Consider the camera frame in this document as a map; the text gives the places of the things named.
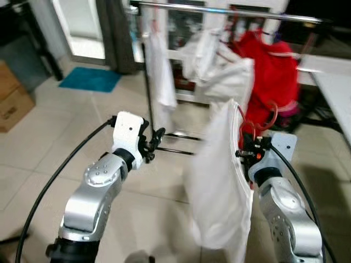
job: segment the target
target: red garment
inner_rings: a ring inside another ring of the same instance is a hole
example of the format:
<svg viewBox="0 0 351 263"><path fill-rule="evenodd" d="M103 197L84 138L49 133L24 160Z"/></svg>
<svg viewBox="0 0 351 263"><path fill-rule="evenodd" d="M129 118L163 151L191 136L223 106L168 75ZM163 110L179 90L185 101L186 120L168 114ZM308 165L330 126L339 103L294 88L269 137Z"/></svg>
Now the red garment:
<svg viewBox="0 0 351 263"><path fill-rule="evenodd" d="M279 112L293 110L299 93L297 61L287 43L267 45L262 41L262 30L247 31L237 46L247 58L254 59L254 85L246 120L264 126L268 122L274 102ZM249 125L243 128L251 133Z"/></svg>

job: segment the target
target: tile floor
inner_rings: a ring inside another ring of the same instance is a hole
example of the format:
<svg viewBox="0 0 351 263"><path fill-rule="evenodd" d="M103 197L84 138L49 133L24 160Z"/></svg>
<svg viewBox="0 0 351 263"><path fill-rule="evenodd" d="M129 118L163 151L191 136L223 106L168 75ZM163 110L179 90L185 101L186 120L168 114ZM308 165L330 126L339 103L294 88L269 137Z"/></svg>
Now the tile floor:
<svg viewBox="0 0 351 263"><path fill-rule="evenodd" d="M65 67L68 73L73 64ZM0 240L18 233L39 191L72 149L95 127L121 110L147 118L142 74L125 76L111 94L58 88L50 78L33 97L37 106L9 133L0 134ZM202 135L206 109L180 105L178 125ZM341 136L328 129L303 126L293 166L316 203L339 263L351 262L351 155ZM24 247L28 262L47 262L46 246L54 241L67 199L85 167L111 147L112 128L89 142L49 190ZM164 145L195 150L191 141L165 140ZM220 251L197 247L188 231L189 205L182 171L189 157L157 152L153 163L129 174L113 203L97 262L123 262L144 249L157 262L223 263ZM5 255L15 246L1 248ZM252 230L246 262L276 262L268 224L254 197Z"/></svg>

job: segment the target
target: gray curtain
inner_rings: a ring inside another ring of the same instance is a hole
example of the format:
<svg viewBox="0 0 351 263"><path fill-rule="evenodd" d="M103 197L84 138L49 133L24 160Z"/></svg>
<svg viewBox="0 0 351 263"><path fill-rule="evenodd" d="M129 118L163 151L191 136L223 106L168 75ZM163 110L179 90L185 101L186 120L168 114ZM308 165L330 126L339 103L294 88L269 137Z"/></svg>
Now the gray curtain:
<svg viewBox="0 0 351 263"><path fill-rule="evenodd" d="M120 74L137 70L122 0L95 0L103 35L106 64Z"/></svg>

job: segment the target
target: teal doormat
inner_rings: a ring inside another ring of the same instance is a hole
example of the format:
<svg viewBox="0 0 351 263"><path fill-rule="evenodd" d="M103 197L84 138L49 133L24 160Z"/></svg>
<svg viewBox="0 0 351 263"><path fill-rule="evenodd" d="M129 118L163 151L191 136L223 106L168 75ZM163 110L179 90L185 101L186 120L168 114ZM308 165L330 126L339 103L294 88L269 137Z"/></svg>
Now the teal doormat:
<svg viewBox="0 0 351 263"><path fill-rule="evenodd" d="M90 90L93 92L113 91L122 76L109 70L76 67L61 82L61 88Z"/></svg>

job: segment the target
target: white table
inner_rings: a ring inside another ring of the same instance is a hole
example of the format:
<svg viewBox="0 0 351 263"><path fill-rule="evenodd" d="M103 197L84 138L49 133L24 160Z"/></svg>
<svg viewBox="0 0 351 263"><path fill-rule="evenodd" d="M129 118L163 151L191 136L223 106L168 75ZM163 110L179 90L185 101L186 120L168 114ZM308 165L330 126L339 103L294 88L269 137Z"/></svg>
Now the white table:
<svg viewBox="0 0 351 263"><path fill-rule="evenodd" d="M351 147L351 76L328 73L313 76Z"/></svg>

